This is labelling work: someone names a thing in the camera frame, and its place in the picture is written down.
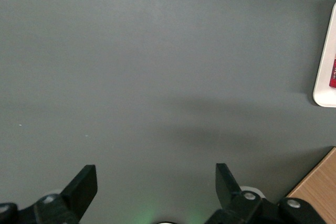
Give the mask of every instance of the gray table surface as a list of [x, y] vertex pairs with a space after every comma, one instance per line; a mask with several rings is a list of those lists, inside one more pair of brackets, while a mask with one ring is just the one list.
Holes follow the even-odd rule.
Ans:
[[82, 224], [197, 224], [225, 162], [276, 202], [336, 144], [312, 99], [335, 2], [0, 0], [0, 201], [96, 164]]

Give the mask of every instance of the wooden surface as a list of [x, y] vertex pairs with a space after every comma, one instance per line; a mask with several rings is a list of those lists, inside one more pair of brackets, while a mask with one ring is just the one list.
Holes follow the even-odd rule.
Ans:
[[328, 224], [336, 223], [336, 147], [287, 197], [309, 202]]

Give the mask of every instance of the white plastic part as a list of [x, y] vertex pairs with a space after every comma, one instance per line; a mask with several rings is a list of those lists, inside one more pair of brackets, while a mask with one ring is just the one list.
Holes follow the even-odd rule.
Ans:
[[317, 74], [313, 97], [323, 107], [336, 107], [336, 88], [329, 86], [336, 55], [336, 4], [332, 9], [327, 37]]
[[240, 186], [240, 189], [242, 191], [252, 191], [256, 194], [258, 194], [261, 198], [266, 199], [265, 195], [263, 194], [262, 191], [260, 191], [259, 189], [255, 188], [255, 187], [250, 187], [250, 186]]

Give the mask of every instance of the red package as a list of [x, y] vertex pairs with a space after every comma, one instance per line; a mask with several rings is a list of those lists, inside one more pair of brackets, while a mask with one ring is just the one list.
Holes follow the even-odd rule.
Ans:
[[334, 66], [332, 67], [331, 78], [329, 86], [336, 88], [336, 58], [334, 60]]

